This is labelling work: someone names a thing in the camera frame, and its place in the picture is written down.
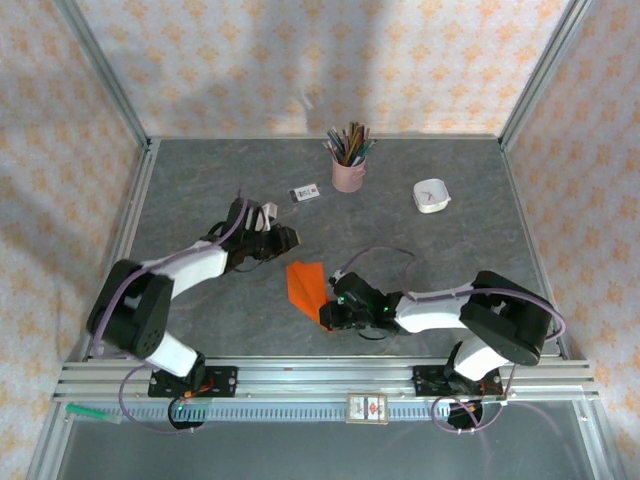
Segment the grey pencil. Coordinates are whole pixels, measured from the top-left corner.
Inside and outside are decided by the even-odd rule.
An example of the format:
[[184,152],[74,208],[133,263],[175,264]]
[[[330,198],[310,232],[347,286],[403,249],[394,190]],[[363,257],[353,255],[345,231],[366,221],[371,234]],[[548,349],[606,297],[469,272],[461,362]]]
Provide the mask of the grey pencil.
[[327,130],[327,136],[332,145],[332,148],[336,152],[336,158],[338,159],[339,162],[343,162],[345,159],[346,151],[345,151],[345,145],[341,140],[338,132],[335,129],[330,128]]

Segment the green pen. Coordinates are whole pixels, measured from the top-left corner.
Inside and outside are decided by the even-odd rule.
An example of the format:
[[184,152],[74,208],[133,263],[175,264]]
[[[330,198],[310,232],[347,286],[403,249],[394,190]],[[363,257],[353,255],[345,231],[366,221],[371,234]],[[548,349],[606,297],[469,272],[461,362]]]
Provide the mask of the green pen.
[[98,409],[77,404],[67,404],[65,407],[65,411],[69,414],[79,415],[82,417],[104,421],[115,425],[119,425],[122,422],[122,417],[120,415],[111,414]]

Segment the aluminium frame post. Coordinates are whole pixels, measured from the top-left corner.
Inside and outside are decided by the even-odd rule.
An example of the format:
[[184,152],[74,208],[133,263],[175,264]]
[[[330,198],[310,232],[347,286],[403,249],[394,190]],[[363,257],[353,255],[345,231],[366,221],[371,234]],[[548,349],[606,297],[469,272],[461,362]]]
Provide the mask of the aluminium frame post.
[[498,136],[498,143],[503,152],[508,152],[516,143],[518,135],[559,68],[594,1],[568,1],[501,134]]
[[147,149],[150,137],[135,112],[116,72],[100,46],[93,30],[84,16],[77,0],[53,0],[79,47],[89,60],[94,72],[106,89],[129,132],[141,149]]

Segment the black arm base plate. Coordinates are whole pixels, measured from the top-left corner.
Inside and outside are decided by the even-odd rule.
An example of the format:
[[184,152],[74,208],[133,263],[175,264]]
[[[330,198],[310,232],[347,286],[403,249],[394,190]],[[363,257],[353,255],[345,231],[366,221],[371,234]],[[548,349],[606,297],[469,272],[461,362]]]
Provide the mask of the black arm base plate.
[[417,397],[502,395],[502,378],[497,369],[481,380],[469,380],[445,365],[416,365],[411,380]]
[[234,366],[208,366],[199,368],[186,377],[177,377],[166,371],[153,371],[147,394],[151,398],[232,398],[237,387],[238,368]]

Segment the orange square paper sheet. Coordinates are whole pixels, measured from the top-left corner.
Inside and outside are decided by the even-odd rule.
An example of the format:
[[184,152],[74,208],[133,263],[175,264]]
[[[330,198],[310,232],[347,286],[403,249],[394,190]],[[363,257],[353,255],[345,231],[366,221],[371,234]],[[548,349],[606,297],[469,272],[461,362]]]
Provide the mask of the orange square paper sheet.
[[289,301],[303,314],[322,327],[321,308],[329,303],[329,295],[321,262],[295,261],[286,267]]

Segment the aluminium side rail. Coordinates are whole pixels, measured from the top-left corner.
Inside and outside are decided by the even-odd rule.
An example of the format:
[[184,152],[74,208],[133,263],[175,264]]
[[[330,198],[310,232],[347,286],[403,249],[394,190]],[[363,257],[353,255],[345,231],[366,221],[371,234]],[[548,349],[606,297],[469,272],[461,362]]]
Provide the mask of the aluminium side rail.
[[[510,164],[506,147],[502,144],[501,141],[498,141],[498,146],[501,154],[501,159],[513,191],[516,208],[519,213],[529,253],[533,262],[538,293],[546,300],[548,300],[556,309],[558,309],[551,286],[549,284],[547,273],[540,257],[540,251],[532,231],[530,219],[525,208],[525,202],[518,186],[518,182],[515,176],[515,170]],[[565,335],[562,335],[555,340],[548,342],[544,347],[544,354],[546,356],[558,356],[562,360],[568,360],[570,358],[570,355],[567,352],[567,341]]]
[[100,344],[97,347],[97,352],[94,352],[92,335],[87,331],[86,322],[110,273],[111,267],[116,261],[121,258],[128,258],[130,255],[161,141],[160,137],[151,137],[148,139],[148,144],[141,149],[120,216],[117,218],[115,235],[109,243],[100,280],[97,283],[94,295],[90,298],[87,308],[81,316],[79,340],[64,358],[64,363],[85,362],[92,359],[129,359],[128,354],[122,353],[115,347],[107,347],[104,344]]

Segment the thin aluminium frame rail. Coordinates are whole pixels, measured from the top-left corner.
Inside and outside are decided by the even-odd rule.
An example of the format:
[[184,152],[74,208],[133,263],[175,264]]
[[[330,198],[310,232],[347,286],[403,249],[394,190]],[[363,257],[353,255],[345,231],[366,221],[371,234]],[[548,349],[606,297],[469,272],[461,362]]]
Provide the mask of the thin aluminium frame rail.
[[[376,140],[409,140],[409,139],[421,139],[421,140],[489,140],[498,141],[498,137],[493,134],[482,133],[420,133],[420,132],[403,132],[403,133],[379,133],[371,132],[370,138]],[[160,142],[162,140],[293,140],[293,139],[328,139],[326,132],[319,134],[270,134],[270,135],[250,135],[250,136],[170,136],[170,135],[157,135],[150,136],[147,142]]]

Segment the white square clock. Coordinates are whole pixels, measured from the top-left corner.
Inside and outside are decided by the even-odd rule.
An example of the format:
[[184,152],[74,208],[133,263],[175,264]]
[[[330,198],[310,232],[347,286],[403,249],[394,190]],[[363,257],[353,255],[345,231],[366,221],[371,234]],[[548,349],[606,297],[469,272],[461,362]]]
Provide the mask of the white square clock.
[[413,186],[412,198],[418,211],[431,214],[444,210],[451,196],[443,180],[431,178],[417,182]]

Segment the pink pencil cup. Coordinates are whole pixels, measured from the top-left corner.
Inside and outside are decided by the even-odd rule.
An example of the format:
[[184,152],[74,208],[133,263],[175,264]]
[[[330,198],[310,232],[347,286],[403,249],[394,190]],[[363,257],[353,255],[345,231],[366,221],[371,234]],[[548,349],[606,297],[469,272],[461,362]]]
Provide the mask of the pink pencil cup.
[[342,193],[354,193],[358,191],[364,182],[366,174],[366,159],[357,166],[343,166],[332,161],[332,185]]

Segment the wide aluminium base rail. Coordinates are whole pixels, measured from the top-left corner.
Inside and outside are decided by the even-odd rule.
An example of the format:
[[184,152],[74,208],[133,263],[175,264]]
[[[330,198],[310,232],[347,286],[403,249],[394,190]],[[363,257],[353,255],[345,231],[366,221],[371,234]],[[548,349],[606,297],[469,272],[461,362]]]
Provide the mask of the wide aluminium base rail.
[[[415,397],[413,368],[443,365],[444,358],[399,356],[209,358],[209,365],[238,369],[236,396],[258,400],[344,400],[350,393],[382,393],[391,400]],[[124,359],[91,359],[63,365],[53,398],[59,402],[110,402],[139,363]],[[515,401],[594,399],[599,396],[589,363],[543,357],[535,367],[518,367],[511,381]]]

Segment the label on front rail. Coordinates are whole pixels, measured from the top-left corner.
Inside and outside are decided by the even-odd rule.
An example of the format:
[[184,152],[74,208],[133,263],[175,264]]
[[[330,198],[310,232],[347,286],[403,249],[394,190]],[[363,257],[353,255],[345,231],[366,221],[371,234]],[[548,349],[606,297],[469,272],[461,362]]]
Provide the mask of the label on front rail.
[[389,423],[388,398],[384,394],[348,394],[346,422],[350,424],[387,425]]

